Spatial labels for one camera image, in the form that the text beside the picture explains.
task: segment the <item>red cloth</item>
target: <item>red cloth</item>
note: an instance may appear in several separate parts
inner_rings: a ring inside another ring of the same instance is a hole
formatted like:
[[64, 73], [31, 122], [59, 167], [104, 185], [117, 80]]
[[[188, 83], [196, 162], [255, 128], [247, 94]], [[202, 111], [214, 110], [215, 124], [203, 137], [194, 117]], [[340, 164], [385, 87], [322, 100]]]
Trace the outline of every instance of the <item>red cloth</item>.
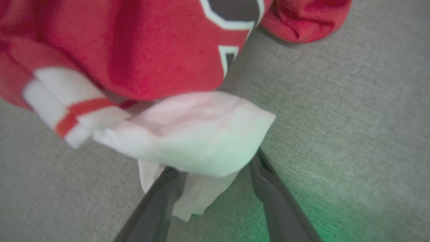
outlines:
[[274, 0], [261, 24], [286, 41], [307, 43], [338, 30], [351, 4], [352, 0]]
[[[137, 100], [214, 90], [225, 74], [220, 46], [240, 51], [249, 30], [217, 25], [203, 11], [208, 2], [0, 0], [0, 95], [27, 107], [23, 88], [48, 66], [79, 70]], [[276, 0], [262, 23], [287, 41], [313, 41], [339, 28], [350, 3]]]

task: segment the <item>gray fabric surface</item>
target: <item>gray fabric surface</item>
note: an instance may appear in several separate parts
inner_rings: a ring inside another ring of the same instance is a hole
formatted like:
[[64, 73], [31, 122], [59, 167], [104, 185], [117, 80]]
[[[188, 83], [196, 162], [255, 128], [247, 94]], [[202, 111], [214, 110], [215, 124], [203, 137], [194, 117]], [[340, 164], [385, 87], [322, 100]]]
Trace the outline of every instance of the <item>gray fabric surface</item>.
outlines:
[[3, 101], [0, 114], [0, 241], [112, 241], [143, 196], [137, 161], [72, 150]]
[[[256, 31], [221, 88], [277, 115], [263, 149], [325, 242], [430, 241], [429, 9], [356, 0], [303, 45]], [[135, 162], [0, 108], [0, 240], [112, 240], [141, 196]], [[245, 169], [168, 241], [269, 241], [265, 226]]]

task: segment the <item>red fabric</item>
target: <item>red fabric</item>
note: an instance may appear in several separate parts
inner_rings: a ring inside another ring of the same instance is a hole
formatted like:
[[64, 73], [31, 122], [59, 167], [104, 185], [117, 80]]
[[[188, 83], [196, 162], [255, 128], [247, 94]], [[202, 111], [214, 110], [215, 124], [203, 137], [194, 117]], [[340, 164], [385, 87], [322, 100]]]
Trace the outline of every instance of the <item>red fabric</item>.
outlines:
[[326, 37], [345, 21], [352, 0], [274, 0], [261, 24], [289, 42]]
[[95, 110], [103, 109], [106, 107], [115, 106], [109, 99], [105, 97], [90, 99], [84, 102], [79, 102], [68, 107], [69, 111], [79, 117]]
[[64, 138], [77, 124], [78, 120], [76, 119], [76, 116], [69, 113], [58, 122], [57, 126], [55, 127], [55, 132], [61, 138]]
[[[267, 10], [272, 0], [264, 0]], [[262, 23], [292, 42], [322, 38], [351, 0], [276, 0]], [[217, 88], [218, 46], [242, 48], [248, 30], [224, 30], [200, 0], [0, 0], [0, 95], [20, 106], [32, 72], [62, 66], [136, 100]]]

